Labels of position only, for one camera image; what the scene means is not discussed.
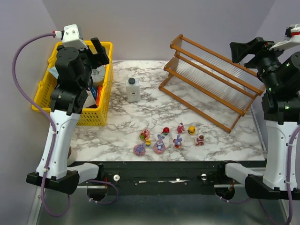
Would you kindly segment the purple bunny pink donut toy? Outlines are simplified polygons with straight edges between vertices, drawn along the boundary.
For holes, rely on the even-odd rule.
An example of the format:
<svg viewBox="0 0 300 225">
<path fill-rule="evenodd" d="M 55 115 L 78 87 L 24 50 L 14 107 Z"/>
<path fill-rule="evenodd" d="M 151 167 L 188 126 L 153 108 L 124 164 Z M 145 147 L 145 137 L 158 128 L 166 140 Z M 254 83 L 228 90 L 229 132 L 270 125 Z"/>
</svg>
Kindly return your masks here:
<svg viewBox="0 0 300 225">
<path fill-rule="evenodd" d="M 133 152 L 138 156 L 143 156 L 146 152 L 145 147 L 146 147 L 145 143 L 138 144 L 133 148 Z"/>
</svg>

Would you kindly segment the purple bunny pink base toy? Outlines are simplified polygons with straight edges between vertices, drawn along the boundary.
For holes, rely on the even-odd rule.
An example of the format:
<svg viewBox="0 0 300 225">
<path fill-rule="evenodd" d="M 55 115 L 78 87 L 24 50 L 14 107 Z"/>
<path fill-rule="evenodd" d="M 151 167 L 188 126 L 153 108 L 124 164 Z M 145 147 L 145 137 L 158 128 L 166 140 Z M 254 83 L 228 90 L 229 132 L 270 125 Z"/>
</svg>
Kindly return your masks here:
<svg viewBox="0 0 300 225">
<path fill-rule="evenodd" d="M 157 154 L 162 154 L 162 153 L 164 153 L 164 151 L 165 151 L 165 149 L 166 149 L 166 147 L 165 147 L 165 145 L 164 145 L 164 142 L 163 142 L 163 139 L 165 138 L 163 135 L 161 135 L 161 134 L 158 134 L 157 135 L 157 138 L 158 138 L 158 140 L 157 140 L 157 142 L 154 144 L 154 147 L 153 147 L 153 149 L 154 149 L 154 152 L 155 153 L 157 153 Z"/>
</svg>

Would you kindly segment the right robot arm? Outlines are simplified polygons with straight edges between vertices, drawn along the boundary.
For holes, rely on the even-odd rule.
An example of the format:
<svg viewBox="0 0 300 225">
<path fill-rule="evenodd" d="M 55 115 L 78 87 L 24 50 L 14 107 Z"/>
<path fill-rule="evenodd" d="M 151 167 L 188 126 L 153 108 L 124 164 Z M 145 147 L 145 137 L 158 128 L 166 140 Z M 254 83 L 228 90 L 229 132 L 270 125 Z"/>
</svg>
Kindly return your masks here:
<svg viewBox="0 0 300 225">
<path fill-rule="evenodd" d="M 300 191 L 295 178 L 295 156 L 300 130 L 300 54 L 295 52 L 285 62 L 278 58 L 284 50 L 299 45 L 294 37 L 274 43 L 256 37 L 247 43 L 230 43 L 233 63 L 247 55 L 246 68 L 257 69 L 257 78 L 266 92 L 262 109 L 266 121 L 268 148 L 264 174 L 238 163 L 225 166 L 227 177 L 238 181 L 253 199 L 298 200 Z"/>
</svg>

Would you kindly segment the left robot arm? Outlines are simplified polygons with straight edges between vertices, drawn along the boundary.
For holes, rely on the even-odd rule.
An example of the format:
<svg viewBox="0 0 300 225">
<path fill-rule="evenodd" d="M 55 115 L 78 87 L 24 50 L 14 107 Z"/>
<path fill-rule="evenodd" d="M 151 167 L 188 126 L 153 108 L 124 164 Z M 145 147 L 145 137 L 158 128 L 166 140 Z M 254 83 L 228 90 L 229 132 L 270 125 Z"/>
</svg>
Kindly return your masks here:
<svg viewBox="0 0 300 225">
<path fill-rule="evenodd" d="M 91 40 L 86 49 L 66 46 L 57 47 L 55 68 L 57 84 L 50 95 L 49 132 L 40 163 L 35 172 L 27 175 L 27 183 L 71 195 L 78 184 L 98 176 L 99 167 L 85 163 L 69 170 L 68 152 L 74 129 L 92 88 L 92 70 L 109 64 L 105 48 L 98 38 Z"/>
</svg>

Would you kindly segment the purple bunny orange cup toy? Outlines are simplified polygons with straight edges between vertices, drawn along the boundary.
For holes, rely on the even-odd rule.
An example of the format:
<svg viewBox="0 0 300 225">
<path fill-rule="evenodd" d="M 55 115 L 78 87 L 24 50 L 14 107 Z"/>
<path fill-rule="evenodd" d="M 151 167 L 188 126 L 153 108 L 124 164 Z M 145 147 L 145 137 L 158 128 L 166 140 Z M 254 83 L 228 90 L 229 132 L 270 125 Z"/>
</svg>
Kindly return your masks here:
<svg viewBox="0 0 300 225">
<path fill-rule="evenodd" d="M 173 140 L 174 147 L 179 149 L 182 147 L 182 137 L 180 134 L 177 135 L 176 139 Z"/>
</svg>

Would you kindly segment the pink figure toy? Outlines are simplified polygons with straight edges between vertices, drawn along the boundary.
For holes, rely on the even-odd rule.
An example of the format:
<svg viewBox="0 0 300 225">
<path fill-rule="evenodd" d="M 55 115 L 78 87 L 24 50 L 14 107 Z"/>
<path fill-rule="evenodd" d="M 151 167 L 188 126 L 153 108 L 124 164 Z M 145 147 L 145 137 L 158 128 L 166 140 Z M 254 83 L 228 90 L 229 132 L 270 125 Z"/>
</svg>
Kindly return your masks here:
<svg viewBox="0 0 300 225">
<path fill-rule="evenodd" d="M 181 122 L 178 126 L 177 126 L 177 133 L 178 134 L 182 134 L 184 133 L 185 129 L 184 129 L 184 125 L 183 123 Z"/>
</svg>

